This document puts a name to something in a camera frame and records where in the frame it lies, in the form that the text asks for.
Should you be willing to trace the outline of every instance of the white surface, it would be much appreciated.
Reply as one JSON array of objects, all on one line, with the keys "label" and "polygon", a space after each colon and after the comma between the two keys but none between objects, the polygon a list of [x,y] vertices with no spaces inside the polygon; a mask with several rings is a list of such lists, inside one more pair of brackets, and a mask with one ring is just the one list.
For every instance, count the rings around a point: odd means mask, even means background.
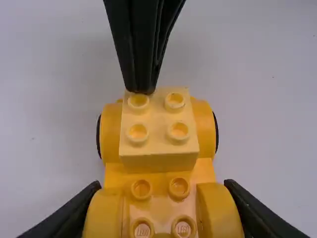
[{"label": "white surface", "polygon": [[[0,7],[0,234],[32,227],[104,168],[96,119],[124,86],[101,0]],[[317,2],[188,0],[159,85],[188,85],[219,123],[233,178],[317,236]]]}]

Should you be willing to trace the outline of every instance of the yellow plastic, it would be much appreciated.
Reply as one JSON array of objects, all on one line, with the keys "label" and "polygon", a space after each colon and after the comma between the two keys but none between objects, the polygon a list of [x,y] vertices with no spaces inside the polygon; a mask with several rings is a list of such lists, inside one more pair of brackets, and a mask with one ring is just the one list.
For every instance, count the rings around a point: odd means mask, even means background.
[{"label": "yellow plastic", "polygon": [[105,184],[84,238],[244,237],[230,193],[215,181],[212,110],[187,88],[106,105],[100,146]]},{"label": "yellow plastic", "polygon": [[151,96],[125,93],[119,157],[129,172],[192,170],[198,152],[187,88],[159,88]]}]

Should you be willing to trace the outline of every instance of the lego stud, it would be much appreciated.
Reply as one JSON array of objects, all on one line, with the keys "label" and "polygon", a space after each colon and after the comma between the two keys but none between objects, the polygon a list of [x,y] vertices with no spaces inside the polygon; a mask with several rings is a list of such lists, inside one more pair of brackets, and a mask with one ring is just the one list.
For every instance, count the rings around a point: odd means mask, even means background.
[{"label": "lego stud", "polygon": [[194,238],[196,232],[196,223],[189,216],[181,215],[172,223],[171,233],[175,238]]},{"label": "lego stud", "polygon": [[145,179],[137,180],[131,185],[131,194],[136,200],[147,200],[152,194],[152,185]]},{"label": "lego stud", "polygon": [[176,121],[167,129],[167,136],[175,144],[184,144],[189,139],[188,125],[183,121]]},{"label": "lego stud", "polygon": [[127,137],[133,145],[143,145],[148,137],[149,131],[142,123],[136,123],[127,130]]},{"label": "lego stud", "polygon": [[189,183],[185,178],[173,178],[168,184],[169,195],[175,200],[183,200],[189,195]]},{"label": "lego stud", "polygon": [[132,94],[128,98],[129,108],[137,114],[144,113],[150,105],[150,99],[144,94]]},{"label": "lego stud", "polygon": [[152,238],[154,226],[149,219],[142,217],[133,221],[130,227],[130,238]]},{"label": "lego stud", "polygon": [[170,93],[165,97],[164,106],[168,112],[178,113],[184,109],[184,96],[180,93]]}]

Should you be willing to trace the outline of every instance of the lego logo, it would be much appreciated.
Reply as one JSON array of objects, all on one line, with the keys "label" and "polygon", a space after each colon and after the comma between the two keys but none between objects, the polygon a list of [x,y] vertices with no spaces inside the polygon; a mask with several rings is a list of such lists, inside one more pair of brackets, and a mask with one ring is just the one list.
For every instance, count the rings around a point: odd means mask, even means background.
[{"label": "lego logo", "polygon": [[179,222],[176,225],[176,233],[180,238],[188,238],[191,234],[191,228],[187,222]]},{"label": "lego logo", "polygon": [[141,223],[136,227],[134,236],[135,238],[148,238],[150,237],[150,233],[150,227],[144,223]]}]

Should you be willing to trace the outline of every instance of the black curved piece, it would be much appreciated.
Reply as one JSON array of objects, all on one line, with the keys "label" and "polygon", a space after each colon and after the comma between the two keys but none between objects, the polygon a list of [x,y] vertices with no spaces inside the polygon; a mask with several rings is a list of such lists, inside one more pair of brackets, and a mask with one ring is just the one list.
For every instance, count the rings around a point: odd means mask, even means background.
[{"label": "black curved piece", "polygon": [[168,37],[185,0],[104,0],[125,87],[154,92]]},{"label": "black curved piece", "polygon": [[101,152],[100,152],[100,120],[101,120],[101,115],[98,117],[98,121],[97,121],[97,133],[96,133],[96,143],[97,143],[97,150],[98,150],[98,154],[99,157],[101,159]]},{"label": "black curved piece", "polygon": [[215,151],[215,153],[217,153],[218,144],[219,144],[218,122],[217,122],[217,118],[216,118],[216,115],[214,114],[214,112],[212,112],[212,114],[213,114],[214,126],[216,128],[216,151]]},{"label": "black curved piece", "polygon": [[246,237],[309,238],[277,216],[236,181],[227,179],[224,185],[237,205]]},{"label": "black curved piece", "polygon": [[64,206],[18,238],[81,238],[88,206],[99,189],[100,183],[92,182]]}]

